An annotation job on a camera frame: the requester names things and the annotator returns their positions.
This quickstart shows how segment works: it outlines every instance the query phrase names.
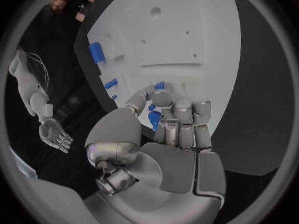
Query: black background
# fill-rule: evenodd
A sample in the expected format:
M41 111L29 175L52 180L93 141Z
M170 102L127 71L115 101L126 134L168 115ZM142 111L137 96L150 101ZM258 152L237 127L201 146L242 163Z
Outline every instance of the black background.
M4 33L7 23L18 10L19 6L25 0L1 0L1 23L0 33ZM294 27L299 30L299 0L277 0L286 14L290 17ZM280 218L287 220L287 222L294 222L298 220L297 216L297 198L298 198L299 175L297 174L287 193L282 198L281 202L270 213L270 215L262 222L263 224L272 224L279 221ZM6 180L3 176L0 177L0 218L1 223L22 224L22 223L36 223L28 214L24 207L14 197L13 192L9 189Z

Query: blue plastic part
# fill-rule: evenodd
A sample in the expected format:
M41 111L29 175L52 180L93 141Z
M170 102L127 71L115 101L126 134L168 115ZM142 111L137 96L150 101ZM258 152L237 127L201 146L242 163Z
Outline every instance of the blue plastic part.
M155 105L154 105L154 104L151 104L151 105L149 106L149 111L153 111L154 108L155 108Z
M117 79L113 79L113 80L107 82L107 83L104 85L104 87L105 87L105 89L109 89L109 88L111 88L112 86L115 86L115 85L117 85L117 84L118 84Z
M163 90L163 89L164 89L164 85L165 85L165 82L162 81L162 82L160 82L160 83L157 83L157 84L154 86L154 88L155 88L155 90Z
M149 120L150 123L152 124L152 129L155 132L157 131L158 124L160 122L160 117L161 117L161 113L158 111L152 111L149 113Z
M105 60L105 56L99 42L90 44L89 50L95 63Z

